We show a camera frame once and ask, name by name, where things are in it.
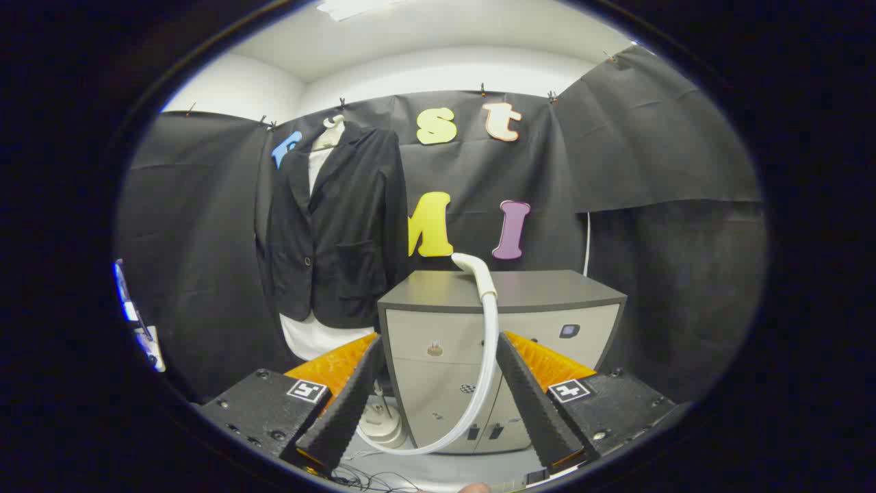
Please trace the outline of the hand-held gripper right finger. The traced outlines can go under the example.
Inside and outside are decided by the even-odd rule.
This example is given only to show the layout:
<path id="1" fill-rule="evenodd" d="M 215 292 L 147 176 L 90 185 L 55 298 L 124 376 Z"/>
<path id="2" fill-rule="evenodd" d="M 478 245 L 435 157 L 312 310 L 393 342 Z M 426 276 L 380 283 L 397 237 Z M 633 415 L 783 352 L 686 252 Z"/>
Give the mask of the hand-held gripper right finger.
<path id="1" fill-rule="evenodd" d="M 615 455 L 678 415 L 676 402 L 632 372 L 594 371 L 510 331 L 498 336 L 495 358 L 550 473 Z"/>

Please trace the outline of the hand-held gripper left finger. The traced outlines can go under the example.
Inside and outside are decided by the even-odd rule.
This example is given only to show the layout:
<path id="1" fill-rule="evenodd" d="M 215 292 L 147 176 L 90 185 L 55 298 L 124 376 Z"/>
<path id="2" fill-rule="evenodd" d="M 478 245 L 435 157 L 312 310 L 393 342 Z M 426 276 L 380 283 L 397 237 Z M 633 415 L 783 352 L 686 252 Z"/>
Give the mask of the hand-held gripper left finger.
<path id="1" fill-rule="evenodd" d="M 340 464 L 385 365 L 371 333 L 287 372 L 257 369 L 200 406 L 232 440 L 314 475 Z"/>

